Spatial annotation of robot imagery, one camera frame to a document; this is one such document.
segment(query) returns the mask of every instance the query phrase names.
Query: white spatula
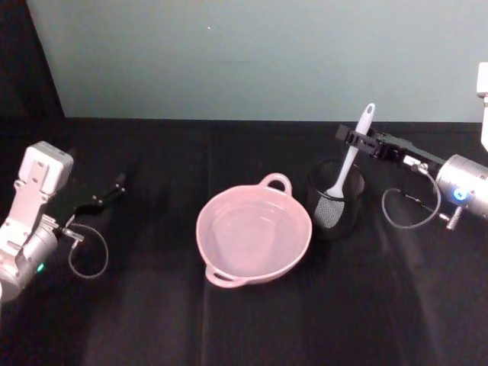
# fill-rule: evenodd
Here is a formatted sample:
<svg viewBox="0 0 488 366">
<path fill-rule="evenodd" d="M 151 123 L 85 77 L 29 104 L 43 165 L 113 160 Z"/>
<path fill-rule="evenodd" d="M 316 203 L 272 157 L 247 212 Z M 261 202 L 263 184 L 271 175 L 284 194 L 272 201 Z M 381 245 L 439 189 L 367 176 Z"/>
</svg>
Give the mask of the white spatula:
<svg viewBox="0 0 488 366">
<path fill-rule="evenodd" d="M 373 121 L 375 108 L 376 106 L 373 103 L 370 103 L 368 104 L 366 109 L 364 109 L 364 112 L 361 115 L 358 124 L 356 125 L 355 130 L 357 132 L 364 135 L 368 133 L 371 122 Z M 349 170 L 351 169 L 352 163 L 354 162 L 357 153 L 358 148 L 353 146 L 349 147 L 337 182 L 333 185 L 333 187 L 329 188 L 325 192 L 330 197 L 344 198 L 344 194 L 342 193 L 342 186 L 344 185 L 344 181 L 348 176 Z M 338 223 L 343 210 L 344 202 L 332 201 L 321 197 L 315 209 L 315 220 L 319 221 L 319 225 L 329 229 Z"/>
</svg>

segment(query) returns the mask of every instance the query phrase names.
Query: bowl handle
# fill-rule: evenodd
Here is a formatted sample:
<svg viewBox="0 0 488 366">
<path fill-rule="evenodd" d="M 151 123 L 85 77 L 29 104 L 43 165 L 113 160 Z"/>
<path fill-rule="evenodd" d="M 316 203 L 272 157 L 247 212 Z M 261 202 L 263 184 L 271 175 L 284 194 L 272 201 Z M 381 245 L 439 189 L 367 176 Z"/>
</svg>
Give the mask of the bowl handle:
<svg viewBox="0 0 488 366">
<path fill-rule="evenodd" d="M 227 280 L 223 280 L 222 278 L 227 278 L 227 276 L 217 273 L 217 271 L 209 265 L 207 266 L 207 268 L 205 268 L 205 276 L 207 277 L 207 280 L 210 281 L 212 284 L 223 288 L 235 288 L 246 284 L 246 280 L 242 278 L 229 278 Z"/>
<path fill-rule="evenodd" d="M 292 194 L 291 182 L 290 182 L 290 179 L 288 179 L 286 175 L 283 175 L 281 173 L 271 173 L 270 175 L 266 175 L 264 177 L 264 179 L 259 184 L 269 186 L 269 184 L 272 181 L 281 182 L 284 186 L 284 193 L 291 196 L 291 194 Z"/>
</svg>

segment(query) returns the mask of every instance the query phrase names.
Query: cable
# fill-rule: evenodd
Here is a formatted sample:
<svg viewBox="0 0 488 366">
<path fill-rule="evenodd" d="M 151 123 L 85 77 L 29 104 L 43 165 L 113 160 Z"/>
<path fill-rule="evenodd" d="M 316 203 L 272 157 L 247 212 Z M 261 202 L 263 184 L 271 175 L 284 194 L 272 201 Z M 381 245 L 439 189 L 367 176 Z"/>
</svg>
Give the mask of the cable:
<svg viewBox="0 0 488 366">
<path fill-rule="evenodd" d="M 105 270 L 108 267 L 108 245 L 107 245 L 107 242 L 105 241 L 105 238 L 97 230 L 95 230 L 91 226 L 88 226 L 88 225 L 85 225 L 85 224 L 82 224 L 82 223 L 71 223 L 70 226 L 77 226 L 77 227 L 81 227 L 81 228 L 84 228 L 84 229 L 87 229 L 87 230 L 91 230 L 93 233 L 95 233 L 100 238 L 100 240 L 101 240 L 101 242 L 102 242 L 102 244 L 104 246 L 105 263 L 104 263 L 103 268 L 98 273 L 95 273 L 95 274 L 87 274 L 87 275 L 86 274 L 83 274 L 83 273 L 80 273 L 75 268 L 75 266 L 72 263 L 73 253 L 74 253 L 74 251 L 76 249 L 76 246 L 78 245 L 78 242 L 75 242 L 75 244 L 73 244 L 73 246 L 69 250 L 69 255 L 68 255 L 68 265 L 69 265 L 69 267 L 71 268 L 71 270 L 73 271 L 73 273 L 75 275 L 77 275 L 80 278 L 83 278 L 84 280 L 94 280 L 94 279 L 102 276 L 105 273 Z"/>
<path fill-rule="evenodd" d="M 435 209 L 432 211 L 432 213 L 426 219 L 424 219 L 423 221 L 420 221 L 419 223 L 415 223 L 415 224 L 410 225 L 410 226 L 402 226 L 402 225 L 399 225 L 398 223 L 395 223 L 391 219 L 390 215 L 388 215 L 387 208 L 385 207 L 385 200 L 386 200 L 386 196 L 391 191 L 396 191 L 398 193 L 402 193 L 402 192 L 398 188 L 390 188 L 390 189 L 387 189 L 383 193 L 383 197 L 381 198 L 381 208 L 383 209 L 383 214 L 387 218 L 388 222 L 391 225 L 395 226 L 397 229 L 410 230 L 410 229 L 416 229 L 418 227 L 421 227 L 421 226 L 427 224 L 434 217 L 436 217 L 438 215 L 440 209 L 441 209 L 442 196 L 441 196 L 441 190 L 439 189 L 439 186 L 437 185 L 437 182 L 435 181 L 435 179 L 428 172 L 423 172 L 423 175 L 427 176 L 427 178 L 429 178 L 430 182 L 434 185 L 435 193 L 437 195 L 437 204 L 435 206 Z"/>
</svg>

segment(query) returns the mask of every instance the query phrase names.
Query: black cloth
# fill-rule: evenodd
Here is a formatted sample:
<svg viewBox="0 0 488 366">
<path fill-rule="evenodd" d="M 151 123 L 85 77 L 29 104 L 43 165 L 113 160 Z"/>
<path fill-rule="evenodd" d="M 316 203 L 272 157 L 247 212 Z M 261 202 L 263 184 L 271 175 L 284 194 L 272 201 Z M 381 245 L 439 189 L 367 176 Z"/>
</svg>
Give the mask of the black cloth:
<svg viewBox="0 0 488 366">
<path fill-rule="evenodd" d="M 0 362 L 13 365 L 456 365 L 488 361 L 486 223 L 415 231 L 384 219 L 380 197 L 429 183 L 359 154 L 364 194 L 354 232 L 316 237 L 297 267 L 268 284 L 223 290 L 204 278 L 195 223 L 215 194 L 270 172 L 306 200 L 307 172 L 341 158 L 336 123 L 170 120 L 4 121 L 0 214 L 27 146 L 75 149 L 68 185 L 48 213 L 71 208 L 127 172 L 127 195 L 90 223 L 110 265 L 94 281 L 72 275 L 62 240 L 24 293 L 3 304 Z M 488 165 L 479 124 L 374 124 L 444 159 Z M 392 199 L 405 220 L 416 207 Z"/>
</svg>

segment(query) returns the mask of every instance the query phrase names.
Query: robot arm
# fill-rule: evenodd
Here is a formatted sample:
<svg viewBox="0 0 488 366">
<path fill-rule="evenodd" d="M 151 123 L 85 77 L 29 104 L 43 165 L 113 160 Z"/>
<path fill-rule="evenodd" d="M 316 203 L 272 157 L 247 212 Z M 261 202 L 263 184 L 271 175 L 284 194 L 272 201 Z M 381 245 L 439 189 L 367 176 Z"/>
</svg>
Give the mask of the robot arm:
<svg viewBox="0 0 488 366">
<path fill-rule="evenodd" d="M 47 204 L 68 181 L 73 158 L 46 142 L 26 149 L 7 219 L 0 227 L 1 302 L 15 299 L 56 249 L 56 221 Z"/>
<path fill-rule="evenodd" d="M 485 149 L 488 149 L 488 63 L 480 64 L 477 94 L 484 103 L 481 143 Z M 487 167 L 459 155 L 453 155 L 446 161 L 415 147 L 410 141 L 399 139 L 387 133 L 378 133 L 372 129 L 368 131 L 367 135 L 363 135 L 346 126 L 340 126 L 336 138 L 344 141 L 345 144 L 357 147 L 375 159 L 391 162 L 431 177 L 435 190 L 441 192 L 442 196 L 455 206 L 451 217 L 443 213 L 438 215 L 448 222 L 447 228 L 449 230 L 456 227 L 464 211 L 488 219 Z M 418 198 L 404 192 L 400 193 L 431 212 L 434 211 L 426 207 Z"/>
</svg>

